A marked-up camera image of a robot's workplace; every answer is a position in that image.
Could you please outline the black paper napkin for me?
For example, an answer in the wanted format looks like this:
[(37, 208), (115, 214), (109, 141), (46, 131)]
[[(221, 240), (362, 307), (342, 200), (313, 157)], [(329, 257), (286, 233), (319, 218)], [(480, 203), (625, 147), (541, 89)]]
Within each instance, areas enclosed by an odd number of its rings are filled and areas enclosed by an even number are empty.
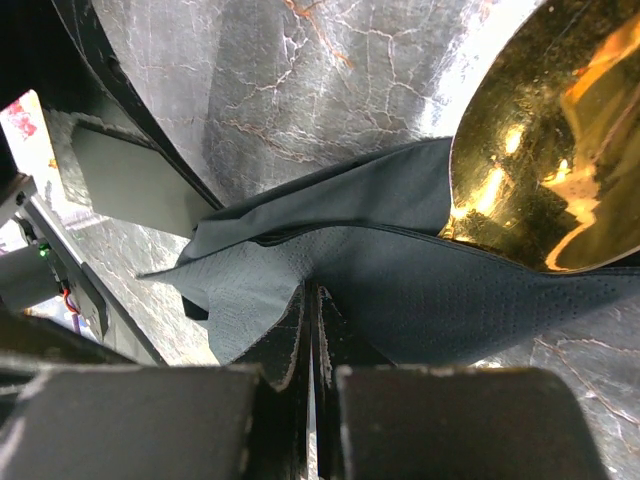
[(440, 239), (450, 145), (369, 153), (218, 211), (151, 279), (179, 291), (221, 363), (274, 326), (304, 282), (389, 360), (414, 364), (470, 364), (638, 295), (637, 256), (545, 275)]

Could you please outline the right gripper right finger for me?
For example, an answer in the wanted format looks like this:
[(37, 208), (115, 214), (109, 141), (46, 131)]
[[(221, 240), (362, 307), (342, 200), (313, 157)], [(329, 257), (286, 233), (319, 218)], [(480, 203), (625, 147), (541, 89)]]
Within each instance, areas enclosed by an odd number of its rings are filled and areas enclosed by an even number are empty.
[(312, 291), (323, 479), (603, 479), (577, 399), (536, 368), (394, 365)]

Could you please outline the gold spoon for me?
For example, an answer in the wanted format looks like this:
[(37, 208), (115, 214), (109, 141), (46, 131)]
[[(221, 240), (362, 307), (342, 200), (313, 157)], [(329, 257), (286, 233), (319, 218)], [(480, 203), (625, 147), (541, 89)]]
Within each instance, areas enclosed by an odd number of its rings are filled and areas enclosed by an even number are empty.
[(639, 249), (639, 4), (547, 1), (453, 137), (441, 237), (568, 274)]

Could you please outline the floral placemat tray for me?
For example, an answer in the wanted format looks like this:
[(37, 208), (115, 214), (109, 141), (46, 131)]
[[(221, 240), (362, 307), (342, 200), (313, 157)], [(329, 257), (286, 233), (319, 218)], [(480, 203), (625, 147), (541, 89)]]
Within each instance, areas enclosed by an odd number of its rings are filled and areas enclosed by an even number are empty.
[(61, 200), (61, 177), (37, 93), (28, 90), (2, 110), (1, 126), (18, 170), (34, 178), (48, 204)]

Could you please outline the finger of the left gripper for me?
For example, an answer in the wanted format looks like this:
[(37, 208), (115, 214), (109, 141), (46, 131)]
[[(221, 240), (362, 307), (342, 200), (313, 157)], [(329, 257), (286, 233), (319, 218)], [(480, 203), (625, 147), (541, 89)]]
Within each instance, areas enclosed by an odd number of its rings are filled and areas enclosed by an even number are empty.
[(221, 201), (187, 164), (122, 70), (92, 3), (55, 1), (53, 7), (71, 42), (102, 90), (118, 104), (142, 136), (213, 209), (222, 209)]
[(99, 117), (43, 111), (68, 200), (94, 213), (189, 237), (214, 208), (142, 133)]

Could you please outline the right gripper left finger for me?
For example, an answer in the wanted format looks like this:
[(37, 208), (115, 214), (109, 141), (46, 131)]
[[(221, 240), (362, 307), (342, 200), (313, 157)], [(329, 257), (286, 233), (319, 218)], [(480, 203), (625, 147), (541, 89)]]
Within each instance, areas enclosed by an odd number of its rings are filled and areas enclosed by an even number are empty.
[(53, 322), (1, 315), (5, 479), (298, 479), (309, 324), (297, 288), (235, 362), (132, 363)]

